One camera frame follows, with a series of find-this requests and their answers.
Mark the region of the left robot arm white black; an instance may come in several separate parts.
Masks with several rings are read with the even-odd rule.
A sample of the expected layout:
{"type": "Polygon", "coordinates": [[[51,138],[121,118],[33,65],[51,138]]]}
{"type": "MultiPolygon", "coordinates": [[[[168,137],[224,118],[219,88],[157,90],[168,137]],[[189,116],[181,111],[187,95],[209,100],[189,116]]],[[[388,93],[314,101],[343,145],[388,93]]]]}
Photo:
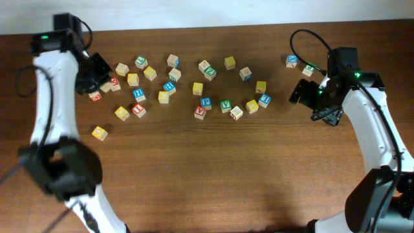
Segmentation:
{"type": "Polygon", "coordinates": [[[75,95],[92,93],[110,79],[110,66],[88,55],[84,22],[70,14],[53,16],[53,30],[34,34],[30,43],[36,72],[36,120],[19,162],[48,195],[73,210],[89,232],[129,232],[103,188],[98,155],[81,143],[75,95]]]}

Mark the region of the green R block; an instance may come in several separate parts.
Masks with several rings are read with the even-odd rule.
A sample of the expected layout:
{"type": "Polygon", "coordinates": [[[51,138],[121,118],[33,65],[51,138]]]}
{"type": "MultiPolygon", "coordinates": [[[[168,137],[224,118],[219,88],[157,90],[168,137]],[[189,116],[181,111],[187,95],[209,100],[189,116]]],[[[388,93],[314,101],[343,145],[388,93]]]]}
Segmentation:
{"type": "Polygon", "coordinates": [[[111,83],[106,82],[100,86],[100,90],[105,93],[108,93],[111,90],[111,87],[112,87],[111,83]]]}

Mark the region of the yellow S block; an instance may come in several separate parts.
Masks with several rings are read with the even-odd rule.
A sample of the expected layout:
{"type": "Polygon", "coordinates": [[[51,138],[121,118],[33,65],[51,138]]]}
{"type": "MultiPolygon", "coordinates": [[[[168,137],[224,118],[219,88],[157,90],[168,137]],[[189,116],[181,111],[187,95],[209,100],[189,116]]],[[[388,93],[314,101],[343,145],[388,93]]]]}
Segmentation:
{"type": "Polygon", "coordinates": [[[147,66],[144,69],[144,76],[150,80],[153,81],[156,77],[157,77],[157,72],[156,70],[154,70],[154,68],[152,68],[151,66],[147,66]]]}
{"type": "Polygon", "coordinates": [[[193,94],[197,96],[201,96],[203,92],[203,87],[204,87],[203,83],[194,82],[193,88],[192,88],[193,94]]]}

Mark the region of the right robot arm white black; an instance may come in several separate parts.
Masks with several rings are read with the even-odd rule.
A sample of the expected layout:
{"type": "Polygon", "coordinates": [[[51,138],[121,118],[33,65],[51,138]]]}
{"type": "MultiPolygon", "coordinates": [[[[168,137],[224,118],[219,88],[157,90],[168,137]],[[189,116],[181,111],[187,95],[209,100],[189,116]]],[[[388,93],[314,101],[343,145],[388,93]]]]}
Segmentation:
{"type": "Polygon", "coordinates": [[[365,177],[348,196],[344,211],[310,221],[307,231],[412,232],[413,157],[391,118],[380,75],[360,70],[357,50],[329,51],[322,83],[300,80],[289,101],[307,106],[313,121],[331,126],[347,115],[365,166],[365,177]]]}

